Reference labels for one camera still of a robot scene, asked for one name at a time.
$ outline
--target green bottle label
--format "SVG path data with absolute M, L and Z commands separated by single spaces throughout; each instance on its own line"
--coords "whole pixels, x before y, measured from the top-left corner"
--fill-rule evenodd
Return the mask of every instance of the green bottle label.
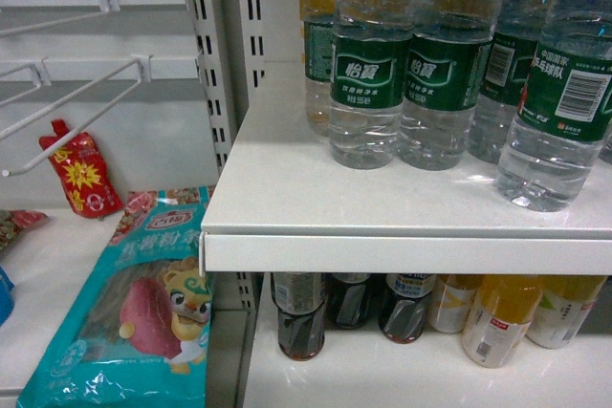
M 406 98 L 448 112 L 473 107 L 490 47 L 489 42 L 449 43 L 414 37 L 408 54 Z
M 497 102 L 517 106 L 536 48 L 537 40 L 496 32 L 480 92 Z
M 328 82 L 332 73 L 332 23 L 304 21 L 306 76 Z
M 332 98 L 362 109 L 400 105 L 408 43 L 334 36 Z
M 602 140 L 610 119 L 612 59 L 537 47 L 518 115 L 534 128 L 564 139 Z

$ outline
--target food package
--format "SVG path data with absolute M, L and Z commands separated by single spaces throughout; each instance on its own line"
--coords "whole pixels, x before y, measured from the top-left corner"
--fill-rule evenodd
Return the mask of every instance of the food package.
M 63 119 L 51 122 L 55 136 L 38 140 L 43 149 L 51 147 L 69 129 Z M 61 180 L 66 199 L 73 211 L 89 219 L 101 218 L 123 209 L 123 202 L 108 178 L 106 161 L 87 133 L 79 133 L 49 157 Z
M 198 241 L 210 189 L 132 193 L 19 408 L 202 408 L 212 278 Z
M 47 215 L 35 210 L 0 209 L 0 250 L 13 243 L 21 231 L 44 220 Z

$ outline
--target white label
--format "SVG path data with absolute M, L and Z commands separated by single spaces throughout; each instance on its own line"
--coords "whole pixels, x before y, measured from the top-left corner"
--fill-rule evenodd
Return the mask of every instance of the white label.
M 474 362 L 483 367 L 498 368 L 508 362 L 528 327 L 529 322 L 511 324 L 493 317 L 483 308 L 480 296 L 476 295 L 461 343 Z
M 475 295 L 476 289 L 456 289 L 438 279 L 427 312 L 427 322 L 438 332 L 461 332 Z
M 595 301 L 569 301 L 546 290 L 527 336 L 545 348 L 561 348 L 576 335 L 594 306 Z
M 387 274 L 386 284 L 405 298 L 421 298 L 433 290 L 435 274 Z
M 371 274 L 363 272 L 335 272 L 333 277 L 347 284 L 358 284 L 369 279 Z
M 276 272 L 276 305 L 289 314 L 307 314 L 316 310 L 325 298 L 324 274 L 320 272 Z

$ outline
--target barcode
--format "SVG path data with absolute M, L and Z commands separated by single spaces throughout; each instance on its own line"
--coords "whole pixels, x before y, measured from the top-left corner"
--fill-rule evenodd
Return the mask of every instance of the barcode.
M 482 358 L 487 358 L 487 355 L 491 352 L 491 344 L 485 343 L 484 341 L 478 345 L 476 353 Z
M 498 43 L 493 45 L 485 78 L 494 85 L 505 86 L 513 64 L 514 49 Z
M 568 330 L 565 333 L 565 335 L 563 336 L 563 339 L 561 339 L 561 341 L 569 341 L 569 340 L 571 340 L 577 332 L 578 332 L 578 329 L 570 329 L 570 330 Z
M 592 121 L 600 107 L 610 78 L 612 75 L 573 70 L 567 80 L 555 115 L 576 121 Z
M 286 308 L 289 303 L 289 289 L 284 286 L 276 285 L 276 304 L 281 308 Z

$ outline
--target cartoon character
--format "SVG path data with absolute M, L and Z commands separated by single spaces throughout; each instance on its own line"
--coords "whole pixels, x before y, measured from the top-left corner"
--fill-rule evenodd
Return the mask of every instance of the cartoon character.
M 142 353 L 163 356 L 172 373 L 187 375 L 189 363 L 206 358 L 202 331 L 211 296 L 197 265 L 196 257 L 187 257 L 172 262 L 158 279 L 137 280 L 120 311 L 120 336 Z
M 201 346 L 202 330 L 210 320 L 208 279 L 200 277 L 198 259 L 174 262 L 161 276 L 172 304 L 171 329 L 181 341 L 181 353 L 168 359 L 174 373 L 189 373 L 188 362 L 201 363 L 206 355 Z

